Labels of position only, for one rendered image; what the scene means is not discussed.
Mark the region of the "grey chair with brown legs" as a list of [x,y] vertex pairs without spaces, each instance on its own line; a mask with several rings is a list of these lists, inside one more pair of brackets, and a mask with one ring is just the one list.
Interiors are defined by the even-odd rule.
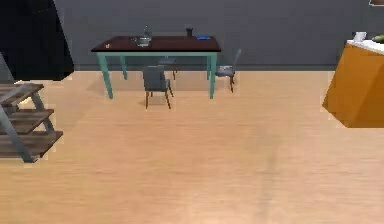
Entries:
[[147,66],[143,68],[143,80],[145,90],[145,107],[148,107],[149,97],[154,92],[163,92],[165,94],[168,108],[171,108],[169,94],[174,96],[170,80],[165,77],[165,67],[163,65]]
[[236,74],[236,66],[237,66],[238,60],[241,56],[241,53],[242,53],[242,49],[239,48],[236,51],[233,63],[231,65],[219,66],[217,71],[215,72],[215,75],[217,77],[228,77],[229,78],[231,91],[233,91],[233,85],[235,84],[234,77]]
[[176,74],[178,72],[177,59],[176,58],[174,58],[174,57],[164,57],[164,58],[161,58],[158,61],[158,64],[162,65],[162,66],[170,67],[171,70],[172,70],[173,79],[176,79]]

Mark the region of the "dark-topped table with teal legs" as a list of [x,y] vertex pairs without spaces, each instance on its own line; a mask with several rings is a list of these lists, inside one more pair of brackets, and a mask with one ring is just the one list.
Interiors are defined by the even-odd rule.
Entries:
[[209,81],[209,97],[214,98],[215,92],[215,72],[217,69],[218,54],[221,47],[214,36],[210,40],[197,40],[195,37],[187,36],[153,36],[152,41],[147,47],[136,45],[134,36],[115,36],[108,39],[92,49],[96,54],[98,63],[104,79],[107,96],[114,97],[111,80],[108,70],[108,57],[118,57],[123,72],[123,77],[127,78],[126,57],[205,57],[207,60],[206,71]]

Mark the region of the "orange counter with white top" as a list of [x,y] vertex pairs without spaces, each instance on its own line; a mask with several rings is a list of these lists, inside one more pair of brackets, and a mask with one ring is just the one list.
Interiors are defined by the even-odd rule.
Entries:
[[347,128],[384,128],[384,46],[348,40],[322,106]]

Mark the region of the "large black fridge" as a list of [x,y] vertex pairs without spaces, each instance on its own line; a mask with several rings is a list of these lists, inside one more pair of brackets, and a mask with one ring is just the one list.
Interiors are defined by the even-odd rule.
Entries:
[[0,0],[0,54],[15,80],[61,81],[73,73],[54,0]]

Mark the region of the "wooden shelf with grey frame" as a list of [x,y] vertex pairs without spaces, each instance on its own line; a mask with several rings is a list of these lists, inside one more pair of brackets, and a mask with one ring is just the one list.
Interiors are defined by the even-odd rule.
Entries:
[[0,158],[34,163],[63,136],[39,92],[43,84],[0,82]]

